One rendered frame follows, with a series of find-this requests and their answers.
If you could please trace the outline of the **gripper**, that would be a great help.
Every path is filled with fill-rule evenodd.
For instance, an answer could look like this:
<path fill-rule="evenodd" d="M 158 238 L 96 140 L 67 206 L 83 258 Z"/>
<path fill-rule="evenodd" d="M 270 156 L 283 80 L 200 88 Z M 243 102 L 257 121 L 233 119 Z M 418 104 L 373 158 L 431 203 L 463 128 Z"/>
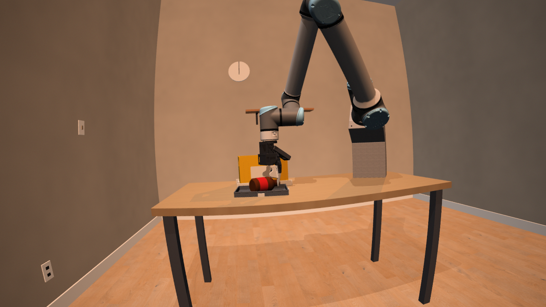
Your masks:
<path fill-rule="evenodd" d="M 282 164 L 279 153 L 273 150 L 274 143 L 277 143 L 277 141 L 259 142 L 260 154 L 258 154 L 258 165 L 267 165 L 267 169 L 262 173 L 262 176 L 277 178 L 277 186 L 279 186 Z"/>

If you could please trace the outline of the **brown glass bottle with red label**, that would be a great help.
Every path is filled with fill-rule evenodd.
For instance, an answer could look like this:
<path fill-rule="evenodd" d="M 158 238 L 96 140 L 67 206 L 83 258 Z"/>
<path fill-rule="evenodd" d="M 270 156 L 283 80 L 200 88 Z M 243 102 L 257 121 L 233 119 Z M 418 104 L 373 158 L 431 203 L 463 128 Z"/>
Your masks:
<path fill-rule="evenodd" d="M 249 182 L 251 191 L 271 191 L 275 186 L 277 186 L 277 180 L 271 177 L 255 177 Z"/>

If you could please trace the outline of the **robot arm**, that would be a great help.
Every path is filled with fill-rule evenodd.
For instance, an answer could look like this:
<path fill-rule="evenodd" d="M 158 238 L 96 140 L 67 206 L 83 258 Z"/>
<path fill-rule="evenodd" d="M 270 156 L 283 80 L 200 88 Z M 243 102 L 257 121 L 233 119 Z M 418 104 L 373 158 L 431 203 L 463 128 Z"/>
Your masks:
<path fill-rule="evenodd" d="M 283 108 L 261 108 L 261 141 L 279 140 L 280 126 L 303 125 L 304 109 L 299 106 L 299 99 L 318 28 L 347 80 L 354 123 L 365 126 L 368 130 L 378 130 L 387 124 L 389 112 L 380 92 L 374 89 L 338 0 L 303 0 L 299 14 L 302 20 L 284 94 L 281 96 Z"/>

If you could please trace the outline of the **yellow bottle crate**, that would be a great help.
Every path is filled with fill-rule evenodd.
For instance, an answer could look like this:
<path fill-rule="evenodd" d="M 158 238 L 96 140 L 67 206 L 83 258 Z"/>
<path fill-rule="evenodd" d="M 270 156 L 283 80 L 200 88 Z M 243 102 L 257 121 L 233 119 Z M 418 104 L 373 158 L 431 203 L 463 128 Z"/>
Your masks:
<path fill-rule="evenodd" d="M 285 160 L 280 159 L 282 164 L 281 180 L 288 180 L 288 165 Z M 238 156 L 238 169 L 240 183 L 249 183 L 252 178 L 264 177 L 267 165 L 258 165 L 258 155 Z"/>

